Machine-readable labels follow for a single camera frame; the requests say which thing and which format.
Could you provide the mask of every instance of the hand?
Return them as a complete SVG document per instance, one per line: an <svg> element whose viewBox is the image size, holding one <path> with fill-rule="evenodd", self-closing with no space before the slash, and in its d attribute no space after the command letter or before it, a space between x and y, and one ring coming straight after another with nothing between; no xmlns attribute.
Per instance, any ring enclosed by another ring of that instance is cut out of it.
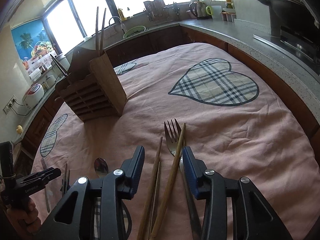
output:
<svg viewBox="0 0 320 240"><path fill-rule="evenodd" d="M32 199L29 201L29 210L30 211L27 213L21 209L7 209L7 217L10 223L23 240L32 239L32 233L37 232L41 226L41 220L38 218L39 212ZM24 220L28 225L26 227L21 226L19 220Z"/></svg>

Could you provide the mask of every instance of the blue poster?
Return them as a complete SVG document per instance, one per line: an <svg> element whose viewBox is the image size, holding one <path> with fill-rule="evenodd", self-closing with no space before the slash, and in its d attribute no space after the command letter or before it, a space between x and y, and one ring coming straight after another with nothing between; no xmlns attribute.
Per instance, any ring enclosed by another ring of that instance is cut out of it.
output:
<svg viewBox="0 0 320 240"><path fill-rule="evenodd" d="M50 54L57 54L40 19L20 25L12 29L11 33L19 57L29 75L44 64L51 65Z"/></svg>

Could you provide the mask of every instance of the green cup handle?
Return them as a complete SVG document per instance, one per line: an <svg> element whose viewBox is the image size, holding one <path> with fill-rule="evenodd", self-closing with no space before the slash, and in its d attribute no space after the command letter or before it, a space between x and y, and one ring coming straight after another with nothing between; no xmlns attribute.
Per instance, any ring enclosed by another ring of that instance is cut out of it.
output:
<svg viewBox="0 0 320 240"><path fill-rule="evenodd" d="M212 15L212 14L213 14L213 12L211 11L211 6L207 6L207 7L205 8L205 11L206 11L207 14L209 14L209 15Z"/></svg>

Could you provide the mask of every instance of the silver screw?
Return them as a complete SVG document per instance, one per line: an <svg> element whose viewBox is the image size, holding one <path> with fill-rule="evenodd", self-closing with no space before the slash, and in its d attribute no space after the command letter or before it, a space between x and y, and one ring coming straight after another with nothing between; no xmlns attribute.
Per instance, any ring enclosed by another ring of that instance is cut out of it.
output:
<svg viewBox="0 0 320 240"><path fill-rule="evenodd" d="M113 174L117 175L117 176L121 175L122 173L123 173L123 171L121 169L117 169L117 170L113 171Z"/></svg>
<svg viewBox="0 0 320 240"><path fill-rule="evenodd" d="M240 180L242 183L245 183L245 184L250 182L250 180L247 177L242 177Z"/></svg>
<svg viewBox="0 0 320 240"><path fill-rule="evenodd" d="M207 175L213 175L213 174L214 174L214 170L212 170L212 169L207 169L207 170L205 170L204 173L207 174Z"/></svg>
<svg viewBox="0 0 320 240"><path fill-rule="evenodd" d="M87 182L87 178L86 177L81 177L81 178L78 179L78 183L79 184L84 184L86 182Z"/></svg>

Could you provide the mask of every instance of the green bowl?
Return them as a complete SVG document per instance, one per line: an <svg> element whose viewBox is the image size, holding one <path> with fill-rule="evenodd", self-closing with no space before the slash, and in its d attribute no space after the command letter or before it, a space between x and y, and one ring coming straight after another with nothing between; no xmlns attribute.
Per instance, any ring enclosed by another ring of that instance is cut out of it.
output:
<svg viewBox="0 0 320 240"><path fill-rule="evenodd" d="M145 26L136 26L128 30L124 35L123 38L128 38L130 36L136 35L138 33L144 32L146 30Z"/></svg>

